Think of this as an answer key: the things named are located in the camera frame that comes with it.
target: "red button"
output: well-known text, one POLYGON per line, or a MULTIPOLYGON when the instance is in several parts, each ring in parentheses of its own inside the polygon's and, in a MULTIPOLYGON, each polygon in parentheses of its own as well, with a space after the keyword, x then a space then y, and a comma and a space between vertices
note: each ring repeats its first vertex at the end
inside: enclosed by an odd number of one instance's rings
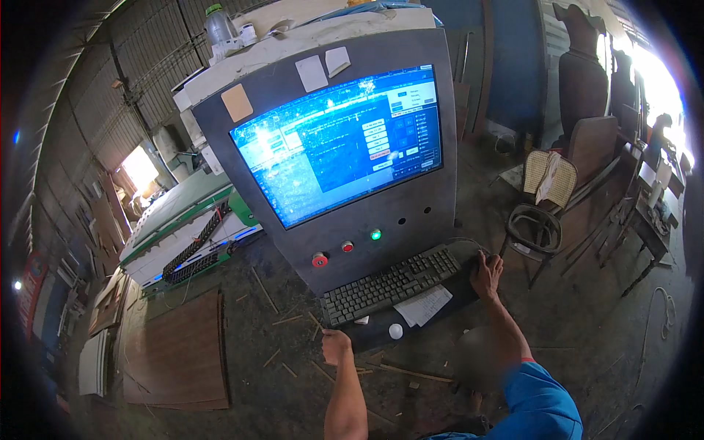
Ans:
POLYGON ((327 257, 323 252, 316 252, 313 255, 313 261, 311 261, 314 268, 321 268, 327 264, 327 257))

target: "keyboard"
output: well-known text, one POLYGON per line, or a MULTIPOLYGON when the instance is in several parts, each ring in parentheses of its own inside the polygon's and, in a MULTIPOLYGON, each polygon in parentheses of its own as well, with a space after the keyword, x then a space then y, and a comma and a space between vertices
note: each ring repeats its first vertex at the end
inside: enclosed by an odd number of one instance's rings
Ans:
POLYGON ((325 292, 320 299, 333 327, 389 308, 443 282, 460 269, 444 244, 381 272, 325 292))

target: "blue shirt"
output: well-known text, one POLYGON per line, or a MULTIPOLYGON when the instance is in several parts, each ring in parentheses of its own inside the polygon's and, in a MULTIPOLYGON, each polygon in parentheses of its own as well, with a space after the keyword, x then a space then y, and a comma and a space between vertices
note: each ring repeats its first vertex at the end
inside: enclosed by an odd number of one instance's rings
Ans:
POLYGON ((446 432, 427 440, 582 438, 582 419, 570 394, 535 362, 523 362, 503 390, 510 415, 486 436, 446 432))

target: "blue software interface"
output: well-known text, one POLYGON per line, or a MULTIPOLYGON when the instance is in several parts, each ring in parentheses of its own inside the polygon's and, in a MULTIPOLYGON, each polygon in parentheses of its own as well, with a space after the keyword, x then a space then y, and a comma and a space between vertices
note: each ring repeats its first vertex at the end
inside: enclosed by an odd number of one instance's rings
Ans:
POLYGON ((442 166, 432 65, 360 78, 230 132, 284 227, 442 166))

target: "hand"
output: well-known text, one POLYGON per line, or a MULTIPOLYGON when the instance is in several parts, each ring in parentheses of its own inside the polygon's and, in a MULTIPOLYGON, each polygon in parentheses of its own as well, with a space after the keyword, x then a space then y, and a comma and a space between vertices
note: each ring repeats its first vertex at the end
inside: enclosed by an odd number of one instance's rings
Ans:
POLYGON ((501 278, 503 272, 503 260, 500 256, 491 256, 489 265, 486 265, 486 257, 484 252, 479 251, 479 267, 472 274, 470 282, 472 288, 481 299, 490 299, 498 296, 496 288, 498 287, 498 279, 501 278))
POLYGON ((346 354, 352 354, 352 341, 339 330, 322 330, 322 355, 325 363, 337 365, 346 354))

